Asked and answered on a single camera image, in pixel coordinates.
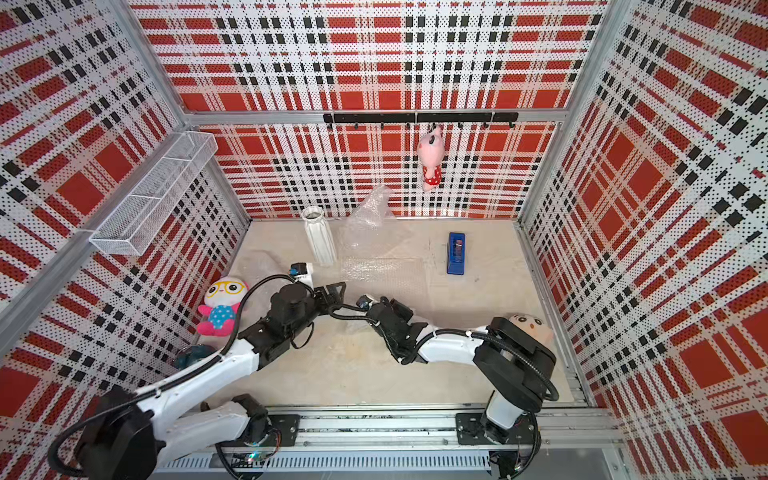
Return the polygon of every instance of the black hook rack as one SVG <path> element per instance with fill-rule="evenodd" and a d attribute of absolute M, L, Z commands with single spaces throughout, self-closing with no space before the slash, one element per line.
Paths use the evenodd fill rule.
<path fill-rule="evenodd" d="M 488 124 L 506 123 L 514 127 L 519 114 L 516 111 L 469 111 L 469 112 L 402 112 L 389 114 L 375 113 L 330 113 L 323 114 L 323 121 L 331 124 L 353 124 L 357 128 L 360 124 L 380 124 L 384 128 L 385 124 L 406 124 L 410 128 L 411 124 L 432 124 L 432 129 L 438 123 L 456 123 L 459 128 L 465 123 L 482 123 L 483 128 L 488 128 Z"/>

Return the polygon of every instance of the red plaid pattern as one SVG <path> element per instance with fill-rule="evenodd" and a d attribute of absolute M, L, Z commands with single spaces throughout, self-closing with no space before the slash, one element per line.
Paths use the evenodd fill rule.
<path fill-rule="evenodd" d="M 243 228 L 201 174 L 141 257 L 94 254 L 2 360 L 0 477 L 54 478 L 45 452 L 112 386 L 176 372 L 203 293 Z M 62 458 L 77 436 L 62 448 Z"/>
<path fill-rule="evenodd" d="M 174 127 L 110 13 L 94 2 L 9 3 L 0 11 L 0 310 Z"/>
<path fill-rule="evenodd" d="M 607 4 L 129 3 L 191 111 L 563 107 Z"/>
<path fill-rule="evenodd" d="M 768 475 L 765 2 L 639 2 L 528 225 L 647 478 Z"/>
<path fill-rule="evenodd" d="M 428 126 L 210 125 L 216 159 L 253 218 L 298 218 L 309 205 L 345 217 L 377 184 L 399 216 L 516 217 L 553 123 L 446 124 L 442 183 L 422 191 L 416 146 Z"/>
<path fill-rule="evenodd" d="M 175 126 L 105 6 L 0 10 L 0 309 Z M 0 478 L 55 478 L 46 449 L 97 396 L 175 371 L 242 233 L 201 175 L 145 255 L 82 266 L 0 363 Z"/>

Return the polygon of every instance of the white wire basket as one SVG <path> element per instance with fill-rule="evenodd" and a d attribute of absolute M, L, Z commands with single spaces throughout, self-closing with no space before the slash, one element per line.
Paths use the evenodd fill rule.
<path fill-rule="evenodd" d="M 91 235 L 110 255 L 141 256 L 192 181 L 216 153 L 212 134 L 187 131 L 176 141 Z"/>

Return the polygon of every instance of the vent grille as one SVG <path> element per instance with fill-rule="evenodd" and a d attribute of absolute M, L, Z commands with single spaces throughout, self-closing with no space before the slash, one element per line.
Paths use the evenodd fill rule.
<path fill-rule="evenodd" d="M 220 470 L 211 468 L 212 453 L 195 453 L 179 458 L 157 472 Z M 244 472 L 354 472 L 489 470 L 487 451 L 461 452 L 281 452 L 258 468 Z"/>

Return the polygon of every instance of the pink plush toy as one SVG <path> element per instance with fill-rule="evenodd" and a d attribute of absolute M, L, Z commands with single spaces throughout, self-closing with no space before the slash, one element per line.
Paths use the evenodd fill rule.
<path fill-rule="evenodd" d="M 442 180 L 440 165 L 445 156 L 445 147 L 442 144 L 442 130 L 440 130 L 440 127 L 435 127 L 434 130 L 419 138 L 419 146 L 416 148 L 416 151 L 419 154 L 419 160 L 422 162 L 424 191 L 428 192 L 440 185 Z"/>
<path fill-rule="evenodd" d="M 229 336 L 235 327 L 235 315 L 240 301 L 248 292 L 248 285 L 233 276 L 225 276 L 214 282 L 205 293 L 205 305 L 197 311 L 208 315 L 208 320 L 197 325 L 200 335 Z"/>

